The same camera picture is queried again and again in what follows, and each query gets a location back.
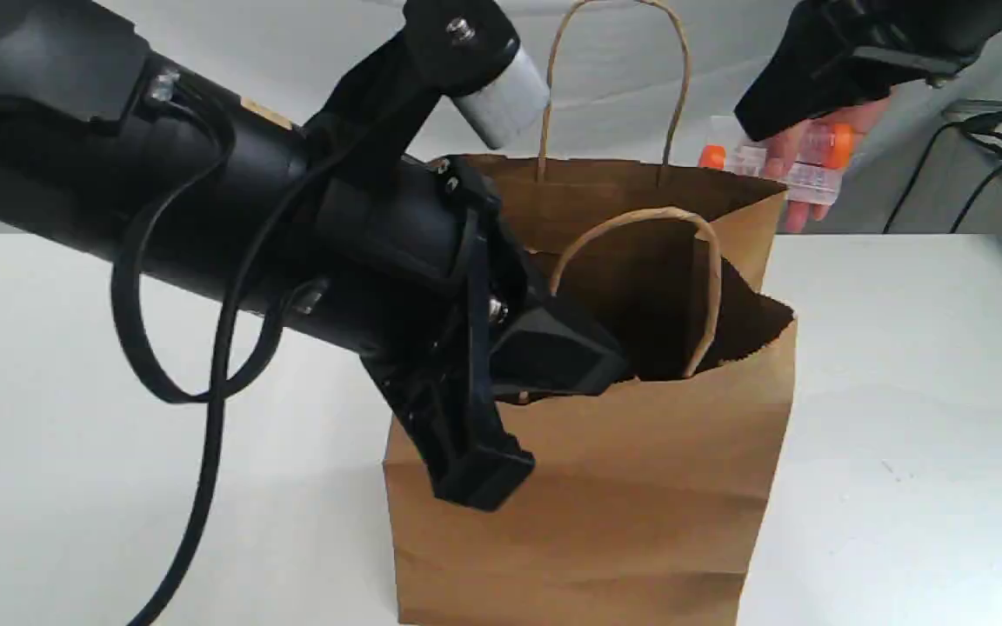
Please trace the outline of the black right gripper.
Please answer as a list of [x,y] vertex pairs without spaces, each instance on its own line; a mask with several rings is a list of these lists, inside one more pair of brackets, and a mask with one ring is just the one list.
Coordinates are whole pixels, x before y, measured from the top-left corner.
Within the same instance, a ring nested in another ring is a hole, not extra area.
[[978,58],[971,1],[799,1],[735,117],[764,140],[899,84],[952,79]]

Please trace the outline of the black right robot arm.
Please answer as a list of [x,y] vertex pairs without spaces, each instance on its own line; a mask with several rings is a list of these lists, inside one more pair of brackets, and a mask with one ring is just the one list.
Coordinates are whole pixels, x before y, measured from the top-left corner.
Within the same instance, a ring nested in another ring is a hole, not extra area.
[[768,139],[900,84],[952,80],[999,33],[1002,1],[799,1],[734,114]]

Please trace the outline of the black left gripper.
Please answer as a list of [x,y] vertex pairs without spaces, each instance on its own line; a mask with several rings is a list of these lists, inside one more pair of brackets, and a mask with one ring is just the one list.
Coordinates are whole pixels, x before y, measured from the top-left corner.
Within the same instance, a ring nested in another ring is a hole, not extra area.
[[496,186],[460,156],[345,158],[319,185],[318,331],[361,357],[443,502],[496,511],[534,458],[496,397],[599,396],[629,373],[617,338],[529,296]]

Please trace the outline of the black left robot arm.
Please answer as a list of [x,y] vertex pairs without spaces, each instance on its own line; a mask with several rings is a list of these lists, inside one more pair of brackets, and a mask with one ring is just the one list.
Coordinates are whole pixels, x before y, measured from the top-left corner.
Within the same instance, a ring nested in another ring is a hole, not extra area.
[[494,511],[534,456],[496,401],[597,396],[628,371],[612,333],[554,296],[462,156],[407,154],[440,99],[486,145],[528,127],[544,80],[493,1],[407,1],[400,31],[309,122],[274,120],[152,50],[95,1],[0,1],[0,222],[117,266],[130,359],[140,277],[361,357],[438,499]]

